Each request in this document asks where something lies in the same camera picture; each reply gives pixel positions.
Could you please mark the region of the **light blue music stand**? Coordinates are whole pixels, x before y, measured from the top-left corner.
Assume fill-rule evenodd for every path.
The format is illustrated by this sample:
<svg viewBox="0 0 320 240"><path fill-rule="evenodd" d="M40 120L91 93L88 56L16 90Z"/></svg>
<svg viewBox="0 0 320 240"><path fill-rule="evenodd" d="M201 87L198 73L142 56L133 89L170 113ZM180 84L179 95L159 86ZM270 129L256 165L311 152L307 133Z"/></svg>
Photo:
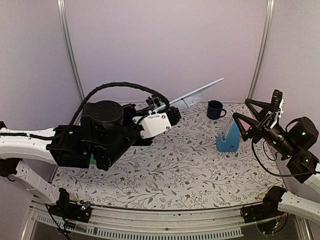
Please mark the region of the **light blue music stand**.
<svg viewBox="0 0 320 240"><path fill-rule="evenodd" d="M199 87L195 90L192 90L191 92L188 92L176 99L173 99L171 101L169 101L169 105L171 107L176 107L180 110L182 109L186 109L186 108L190 108L192 105L195 105L199 102L202 101L203 99L203 92L209 88L211 88L212 86L214 86L215 84L220 83L221 81L223 81L225 78L219 78L217 80L214 80L202 87Z"/></svg>

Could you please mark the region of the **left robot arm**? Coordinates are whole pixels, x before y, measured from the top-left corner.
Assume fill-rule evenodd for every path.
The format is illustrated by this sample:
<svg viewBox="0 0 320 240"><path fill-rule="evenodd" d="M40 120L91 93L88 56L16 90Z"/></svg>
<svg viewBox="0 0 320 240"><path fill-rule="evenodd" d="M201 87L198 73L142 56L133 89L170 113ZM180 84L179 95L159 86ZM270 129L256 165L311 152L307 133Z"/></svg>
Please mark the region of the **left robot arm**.
<svg viewBox="0 0 320 240"><path fill-rule="evenodd" d="M98 91L112 87L150 93L164 106L159 110L151 106L137 110L133 103L89 101ZM4 122L0 124L0 175L25 185L63 217L70 217L75 211L69 193L45 181L27 165L27 159L81 169L87 169L94 159L98 169L107 171L130 147L151 145L156 136L170 130L181 119L179 109L171 106L165 96L136 83L105 83L89 95L67 125L19 131L8 129Z"/></svg>

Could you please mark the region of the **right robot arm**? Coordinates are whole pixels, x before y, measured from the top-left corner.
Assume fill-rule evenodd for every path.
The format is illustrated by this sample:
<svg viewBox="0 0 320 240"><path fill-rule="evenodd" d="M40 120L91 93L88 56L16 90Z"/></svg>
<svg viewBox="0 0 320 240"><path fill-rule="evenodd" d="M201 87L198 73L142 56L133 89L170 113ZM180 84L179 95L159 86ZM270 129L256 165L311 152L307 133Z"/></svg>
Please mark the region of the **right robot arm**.
<svg viewBox="0 0 320 240"><path fill-rule="evenodd" d="M250 139L252 148L260 140L265 140L281 155L282 160L287 161L289 173L279 174L280 178L293 177L319 192L320 161L309 150L319 136L314 123L304 116L293 119L290 122L293 125L291 129L282 128L279 121L283 114L284 99L279 96L272 97L270 103L246 99L245 105L251 111L252 118L237 112L232 115L242 139ZM285 212L317 224L320 222L318 202L299 197L279 186L268 190L258 209L262 218Z"/></svg>

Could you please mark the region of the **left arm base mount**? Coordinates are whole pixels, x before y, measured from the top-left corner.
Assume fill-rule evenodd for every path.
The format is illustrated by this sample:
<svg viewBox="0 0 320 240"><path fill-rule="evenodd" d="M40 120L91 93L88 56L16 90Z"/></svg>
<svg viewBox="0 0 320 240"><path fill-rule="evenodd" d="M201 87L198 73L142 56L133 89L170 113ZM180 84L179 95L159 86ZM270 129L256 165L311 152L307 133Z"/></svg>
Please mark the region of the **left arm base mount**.
<svg viewBox="0 0 320 240"><path fill-rule="evenodd" d="M61 217L63 220L88 223L92 214L91 204L83 200L71 202L70 194L64 188L59 188L58 192L58 199L54 202L54 205L49 205L48 212Z"/></svg>

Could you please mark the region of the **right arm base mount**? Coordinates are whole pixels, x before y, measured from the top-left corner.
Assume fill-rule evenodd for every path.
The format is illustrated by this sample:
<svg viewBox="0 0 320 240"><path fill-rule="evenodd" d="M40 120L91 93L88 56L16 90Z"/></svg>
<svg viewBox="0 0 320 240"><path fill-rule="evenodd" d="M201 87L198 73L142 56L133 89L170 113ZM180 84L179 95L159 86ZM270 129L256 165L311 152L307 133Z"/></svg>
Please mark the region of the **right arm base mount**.
<svg viewBox="0 0 320 240"><path fill-rule="evenodd" d="M288 213L270 210L263 203L243 205L240 215L246 224L255 223L256 229L263 236L271 236L280 232L289 219Z"/></svg>

